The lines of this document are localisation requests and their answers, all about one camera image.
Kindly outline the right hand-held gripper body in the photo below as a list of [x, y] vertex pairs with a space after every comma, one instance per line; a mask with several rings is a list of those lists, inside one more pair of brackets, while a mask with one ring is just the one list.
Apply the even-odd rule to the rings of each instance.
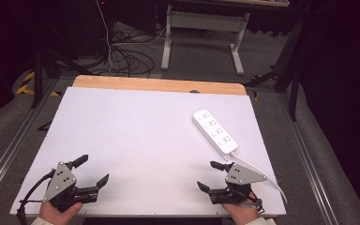
[[240, 204], [242, 206], [262, 206], [263, 201], [251, 188], [252, 183], [265, 181], [266, 177], [246, 167], [232, 163], [225, 177], [227, 186], [222, 189], [211, 189], [212, 204]]

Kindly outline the wooden desk top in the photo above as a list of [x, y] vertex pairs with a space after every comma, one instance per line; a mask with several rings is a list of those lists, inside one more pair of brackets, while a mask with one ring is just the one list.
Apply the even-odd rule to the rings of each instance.
[[289, 0], [190, 0], [205, 3], [250, 4], [253, 6], [288, 7]]

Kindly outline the white metal desk frame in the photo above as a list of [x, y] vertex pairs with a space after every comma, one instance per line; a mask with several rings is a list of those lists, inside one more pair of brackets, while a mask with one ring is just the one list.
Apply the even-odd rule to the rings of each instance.
[[246, 32], [249, 16], [250, 14], [247, 12], [242, 17], [178, 12], [173, 9], [172, 5], [168, 5], [166, 10], [165, 42], [160, 67], [163, 70], [169, 68], [172, 44], [171, 32], [173, 28], [205, 29], [237, 33], [236, 41], [229, 48], [236, 73], [239, 76], [243, 75], [244, 68], [238, 51]]

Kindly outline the person's left hand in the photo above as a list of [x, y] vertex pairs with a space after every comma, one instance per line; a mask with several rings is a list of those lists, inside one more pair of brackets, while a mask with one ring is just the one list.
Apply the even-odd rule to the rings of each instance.
[[74, 203], [65, 212], [56, 209], [50, 202], [44, 202], [40, 206], [39, 217], [52, 225], [68, 225], [69, 222], [80, 212], [83, 204]]

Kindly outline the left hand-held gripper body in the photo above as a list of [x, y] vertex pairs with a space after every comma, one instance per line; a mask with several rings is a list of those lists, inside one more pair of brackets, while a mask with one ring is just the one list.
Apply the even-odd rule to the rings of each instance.
[[65, 212], [75, 203], [95, 203], [98, 199], [98, 187], [76, 187], [78, 179], [72, 169], [80, 165], [81, 162], [59, 162], [42, 201], [51, 203], [60, 212]]

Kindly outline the black tripod stand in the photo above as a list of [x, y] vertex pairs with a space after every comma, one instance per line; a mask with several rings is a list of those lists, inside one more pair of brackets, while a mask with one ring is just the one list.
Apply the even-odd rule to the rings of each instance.
[[35, 109], [42, 100], [43, 94], [43, 71], [46, 71], [50, 79], [58, 79], [61, 76], [61, 71], [57, 64], [57, 61], [61, 61], [73, 70], [78, 71], [82, 75], [92, 75], [92, 72], [85, 67], [73, 62], [68, 57], [64, 56], [58, 51], [41, 48], [34, 52], [34, 99], [32, 109]]

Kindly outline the person's right hand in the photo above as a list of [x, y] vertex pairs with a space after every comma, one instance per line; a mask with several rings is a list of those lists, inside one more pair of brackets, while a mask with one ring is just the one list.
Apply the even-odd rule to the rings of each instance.
[[259, 217], [256, 208], [243, 207], [240, 204], [224, 203], [222, 207], [229, 213], [236, 225], [247, 225]]

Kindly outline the white power strip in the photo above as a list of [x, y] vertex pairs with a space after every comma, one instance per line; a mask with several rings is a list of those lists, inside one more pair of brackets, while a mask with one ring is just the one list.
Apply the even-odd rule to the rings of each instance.
[[192, 122], [217, 153], [229, 160], [238, 144], [218, 120], [209, 111], [202, 109], [192, 115]]

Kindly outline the yellow black floor tape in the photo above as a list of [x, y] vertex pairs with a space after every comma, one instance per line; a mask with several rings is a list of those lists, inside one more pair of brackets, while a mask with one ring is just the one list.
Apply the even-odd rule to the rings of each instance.
[[33, 70], [30, 70], [26, 76], [23, 78], [22, 83], [20, 84], [19, 88], [16, 90], [16, 95], [31, 95], [33, 96], [35, 94], [34, 89], [29, 89], [28, 85], [31, 83], [32, 79], [35, 77], [35, 72]]

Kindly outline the metal floor rail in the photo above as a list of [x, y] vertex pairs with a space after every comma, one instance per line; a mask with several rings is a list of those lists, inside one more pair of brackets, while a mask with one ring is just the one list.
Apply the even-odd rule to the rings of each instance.
[[314, 198], [320, 208], [324, 223], [325, 225], [338, 225], [338, 219], [334, 214], [332, 205], [324, 190], [322, 180], [316, 171], [306, 143], [300, 132], [299, 126], [295, 121], [293, 121], [293, 119], [291, 118], [291, 114], [289, 113], [289, 104], [287, 101], [287, 97], [284, 94], [277, 94], [277, 98], [280, 102], [282, 110], [286, 114], [288, 124], [291, 127], [292, 135], [296, 141], [298, 155], [301, 159], [301, 163], [303, 165]]
[[20, 128], [17, 130], [16, 134], [10, 141], [9, 145], [7, 146], [3, 156], [0, 158], [0, 183], [4, 178], [10, 164], [16, 157], [19, 149], [21, 148], [22, 142], [25, 139], [26, 135], [29, 133], [30, 127], [32, 126], [33, 122], [35, 121], [36, 117], [38, 116], [39, 112], [43, 104], [48, 99], [48, 96], [51, 94], [53, 89], [55, 88], [56, 84], [58, 83], [57, 79], [49, 80], [46, 84], [46, 87], [43, 89], [42, 97], [38, 104], [31, 108], [25, 118], [23, 119]]

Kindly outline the black metal stand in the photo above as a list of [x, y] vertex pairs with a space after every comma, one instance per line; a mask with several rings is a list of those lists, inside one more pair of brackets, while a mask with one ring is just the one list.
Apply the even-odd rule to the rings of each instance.
[[292, 88], [290, 101], [288, 103], [288, 111], [293, 121], [296, 120], [296, 101], [300, 82], [300, 76], [296, 65], [296, 45], [304, 23], [304, 19], [297, 20], [285, 42], [277, 62], [272, 66], [272, 70], [262, 76], [254, 76], [250, 82], [245, 83], [245, 87], [253, 87], [277, 77], [277, 82], [274, 85], [274, 89], [277, 93], [284, 93], [288, 86], [291, 85]]

